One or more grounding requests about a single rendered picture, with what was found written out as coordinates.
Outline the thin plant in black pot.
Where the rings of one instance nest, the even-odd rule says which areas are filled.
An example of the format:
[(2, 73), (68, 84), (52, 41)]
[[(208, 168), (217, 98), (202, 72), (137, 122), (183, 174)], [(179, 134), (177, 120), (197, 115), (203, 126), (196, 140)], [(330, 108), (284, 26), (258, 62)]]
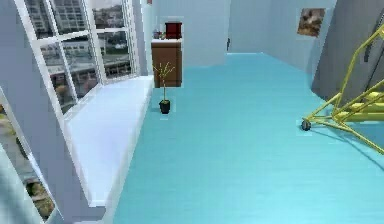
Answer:
[(166, 98), (166, 78), (167, 75), (174, 70), (174, 68), (171, 66), (170, 62), (167, 62), (165, 65), (160, 63), (158, 66), (153, 64), (152, 67), (156, 72), (157, 82), (161, 84), (163, 88), (163, 97), (159, 102), (160, 112), (162, 114), (168, 114), (171, 108), (171, 101)]

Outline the brown wooden cabinet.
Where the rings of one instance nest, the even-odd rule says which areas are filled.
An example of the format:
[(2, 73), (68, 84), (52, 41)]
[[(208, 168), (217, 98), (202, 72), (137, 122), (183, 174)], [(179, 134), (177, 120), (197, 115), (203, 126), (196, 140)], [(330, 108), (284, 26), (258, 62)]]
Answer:
[(154, 85), (163, 86), (159, 71), (167, 68), (169, 73), (165, 77), (167, 87), (180, 87), (182, 84), (182, 40), (181, 39), (153, 39), (151, 41)]

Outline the dark red box appliance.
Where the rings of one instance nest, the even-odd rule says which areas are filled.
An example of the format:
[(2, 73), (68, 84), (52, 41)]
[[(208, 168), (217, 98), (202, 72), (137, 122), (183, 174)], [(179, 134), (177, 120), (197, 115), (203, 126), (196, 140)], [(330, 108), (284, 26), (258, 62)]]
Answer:
[(165, 28), (166, 28), (167, 39), (180, 39), (182, 37), (181, 22), (166, 22)]

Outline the large white framed window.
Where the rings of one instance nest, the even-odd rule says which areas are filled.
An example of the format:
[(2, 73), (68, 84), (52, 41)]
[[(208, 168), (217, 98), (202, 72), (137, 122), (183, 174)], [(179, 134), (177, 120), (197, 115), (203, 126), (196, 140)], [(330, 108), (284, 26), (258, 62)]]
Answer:
[(13, 0), (63, 114), (140, 73), (133, 0)]

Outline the narrow white framed window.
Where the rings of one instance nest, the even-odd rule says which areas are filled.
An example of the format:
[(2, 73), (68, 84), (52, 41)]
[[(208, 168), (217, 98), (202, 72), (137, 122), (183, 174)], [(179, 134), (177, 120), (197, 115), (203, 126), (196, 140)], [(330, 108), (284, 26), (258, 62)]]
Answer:
[(20, 127), (4, 91), (0, 87), (0, 147), (14, 168), (25, 190), (24, 197), (36, 209), (39, 224), (62, 224), (56, 203), (31, 151), (26, 147)]

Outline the brown framed wall picture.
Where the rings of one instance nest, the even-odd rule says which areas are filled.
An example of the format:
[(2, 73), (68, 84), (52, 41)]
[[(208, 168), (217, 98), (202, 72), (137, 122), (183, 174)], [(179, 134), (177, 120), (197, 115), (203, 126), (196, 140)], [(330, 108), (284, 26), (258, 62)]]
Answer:
[(304, 8), (300, 15), (297, 33), (318, 37), (325, 15), (324, 8)]

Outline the yellow metal wheeled frame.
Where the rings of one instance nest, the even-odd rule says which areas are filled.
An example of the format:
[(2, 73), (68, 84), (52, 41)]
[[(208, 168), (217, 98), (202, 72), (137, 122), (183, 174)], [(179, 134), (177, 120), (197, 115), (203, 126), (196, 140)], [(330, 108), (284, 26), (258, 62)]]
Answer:
[(336, 128), (353, 134), (375, 151), (384, 155), (384, 148), (347, 125), (347, 122), (384, 121), (384, 91), (378, 91), (379, 87), (384, 86), (384, 78), (343, 106), (339, 106), (355, 67), (357, 56), (364, 48), (371, 45), (376, 38), (384, 40), (384, 24), (376, 28), (371, 36), (353, 53), (341, 89), (312, 113), (302, 118), (302, 130), (309, 131), (312, 123)]

